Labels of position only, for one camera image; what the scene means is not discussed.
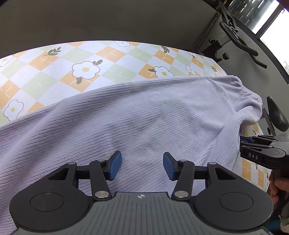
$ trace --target finger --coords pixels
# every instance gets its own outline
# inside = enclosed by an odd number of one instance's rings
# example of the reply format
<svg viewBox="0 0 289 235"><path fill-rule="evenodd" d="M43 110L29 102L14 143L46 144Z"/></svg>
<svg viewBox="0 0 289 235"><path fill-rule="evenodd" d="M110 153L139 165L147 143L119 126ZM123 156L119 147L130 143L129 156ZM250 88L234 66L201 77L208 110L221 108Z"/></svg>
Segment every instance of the finger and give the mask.
<svg viewBox="0 0 289 235"><path fill-rule="evenodd" d="M277 186L274 184L274 181L270 182L270 189L271 189L271 193L275 196L277 195L279 189L277 188Z"/></svg>
<svg viewBox="0 0 289 235"><path fill-rule="evenodd" d="M271 171L270 176L269 176L269 181L274 181L275 177L274 177L274 172Z"/></svg>
<svg viewBox="0 0 289 235"><path fill-rule="evenodd" d="M278 203L278 201L279 201L279 196L276 195L276 196L273 196L271 198L272 198L272 201L273 201L274 205L276 205Z"/></svg>
<svg viewBox="0 0 289 235"><path fill-rule="evenodd" d="M279 189L289 192L289 179L288 178L278 178L275 180L274 184Z"/></svg>

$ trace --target bedsheet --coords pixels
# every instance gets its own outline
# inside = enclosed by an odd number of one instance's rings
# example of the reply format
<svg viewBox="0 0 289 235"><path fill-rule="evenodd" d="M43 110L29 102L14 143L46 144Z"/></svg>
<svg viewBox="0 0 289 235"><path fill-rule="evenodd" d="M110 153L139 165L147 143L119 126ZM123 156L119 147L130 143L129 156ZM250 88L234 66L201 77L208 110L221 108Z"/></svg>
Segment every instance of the bedsheet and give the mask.
<svg viewBox="0 0 289 235"><path fill-rule="evenodd" d="M224 76L210 58L160 45L81 41L49 45L0 59L0 124L64 98L116 83L171 76ZM243 135L262 134L258 124ZM241 159L234 172L266 190L270 171Z"/></svg>

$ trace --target gray wall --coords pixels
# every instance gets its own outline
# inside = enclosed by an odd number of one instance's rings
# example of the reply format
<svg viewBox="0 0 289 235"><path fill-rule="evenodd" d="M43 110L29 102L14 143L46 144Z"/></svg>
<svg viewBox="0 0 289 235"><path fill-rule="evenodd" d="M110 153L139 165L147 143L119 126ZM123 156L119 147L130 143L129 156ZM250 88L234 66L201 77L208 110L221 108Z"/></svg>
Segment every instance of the gray wall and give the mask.
<svg viewBox="0 0 289 235"><path fill-rule="evenodd" d="M205 40L199 47L200 50L203 50L209 46L209 38L214 37L217 40L225 35L219 26L220 20L221 19L218 19L215 22ZM230 57L229 60L221 61L219 65L226 71L227 74L238 76L242 80L244 86L257 93L263 100L263 107L265 107L267 110L266 98L267 96L271 96L283 114L289 120L289 86L286 84L277 68L274 66L268 56L261 50L261 48L241 29L239 30L239 36L249 47L258 51L259 55L256 58L266 64L268 68L263 69L262 67L256 65L248 53L237 48L232 42L227 43L218 51L219 57L221 57L224 52L227 52ZM259 121L259 125L264 134L268 134L268 126L264 119ZM277 135L289 137L289 131L284 133L280 132L276 128L275 130Z"/></svg>
<svg viewBox="0 0 289 235"><path fill-rule="evenodd" d="M0 58L85 40L190 49L216 13L202 0L8 0L0 8Z"/></svg>

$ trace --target flower pattern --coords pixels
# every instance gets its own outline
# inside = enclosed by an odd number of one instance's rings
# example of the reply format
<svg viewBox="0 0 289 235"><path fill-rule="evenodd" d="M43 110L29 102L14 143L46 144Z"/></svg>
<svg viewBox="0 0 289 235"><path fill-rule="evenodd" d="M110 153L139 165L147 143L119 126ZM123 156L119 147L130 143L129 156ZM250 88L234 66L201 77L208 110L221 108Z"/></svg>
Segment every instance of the flower pattern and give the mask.
<svg viewBox="0 0 289 235"><path fill-rule="evenodd" d="M214 68L213 66L211 66L211 67L212 67L212 70L214 70L214 72L216 73L216 72L217 72L217 69Z"/></svg>
<svg viewBox="0 0 289 235"><path fill-rule="evenodd" d="M126 42L126 41L115 41L115 43L117 45L119 45L120 47L128 47L128 46L130 46L130 44L128 42Z"/></svg>
<svg viewBox="0 0 289 235"><path fill-rule="evenodd" d="M4 110L4 116L7 117L9 121L12 121L18 117L18 114L23 110L23 107L24 104L22 102L12 100Z"/></svg>
<svg viewBox="0 0 289 235"><path fill-rule="evenodd" d="M166 67L154 67L153 68L155 70L155 75L158 78L163 78L163 77L172 77L174 76L173 73L171 73Z"/></svg>
<svg viewBox="0 0 289 235"><path fill-rule="evenodd" d="M254 134L255 134L256 136L262 135L262 134L259 132L259 127L258 127L258 124L257 124L257 123L255 123L255 124L253 125L253 132L254 132Z"/></svg>
<svg viewBox="0 0 289 235"><path fill-rule="evenodd" d="M196 75L196 71L195 71L192 67L190 67L190 66L188 66L188 65L186 65L186 70L187 70L188 72L192 73L193 75Z"/></svg>
<svg viewBox="0 0 289 235"><path fill-rule="evenodd" d="M161 47L164 50L164 53L170 53L170 49L167 47Z"/></svg>
<svg viewBox="0 0 289 235"><path fill-rule="evenodd" d="M72 69L72 75L74 77L82 77L84 79L92 79L100 71L100 68L90 61L84 61L81 64L74 64Z"/></svg>
<svg viewBox="0 0 289 235"><path fill-rule="evenodd" d="M268 187L269 187L269 184L270 184L270 181L269 181L269 179L267 178L268 176L266 176L266 178L265 178L265 188L266 189L268 189Z"/></svg>
<svg viewBox="0 0 289 235"><path fill-rule="evenodd" d="M198 58L198 55L196 53L188 52L192 57Z"/></svg>
<svg viewBox="0 0 289 235"><path fill-rule="evenodd" d="M5 66L10 60L12 60L14 58L13 55L10 55L10 56L6 56L2 59L0 59L0 67L3 67Z"/></svg>

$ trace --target logo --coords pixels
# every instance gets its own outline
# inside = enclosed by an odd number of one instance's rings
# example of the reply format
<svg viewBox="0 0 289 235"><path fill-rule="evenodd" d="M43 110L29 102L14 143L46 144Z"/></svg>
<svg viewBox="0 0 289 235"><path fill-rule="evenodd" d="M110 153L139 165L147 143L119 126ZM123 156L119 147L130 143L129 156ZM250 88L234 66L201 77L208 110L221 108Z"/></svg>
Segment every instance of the logo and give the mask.
<svg viewBox="0 0 289 235"><path fill-rule="evenodd" d="M140 194L140 195L137 195L137 197L138 197L139 199L143 199L143 198L145 198L145 195Z"/></svg>
<svg viewBox="0 0 289 235"><path fill-rule="evenodd" d="M254 158L254 159L258 160L258 156L257 156L257 155L255 155L255 156L254 156L254 154L251 154L251 153L249 153L249 157L251 157L251 158Z"/></svg>

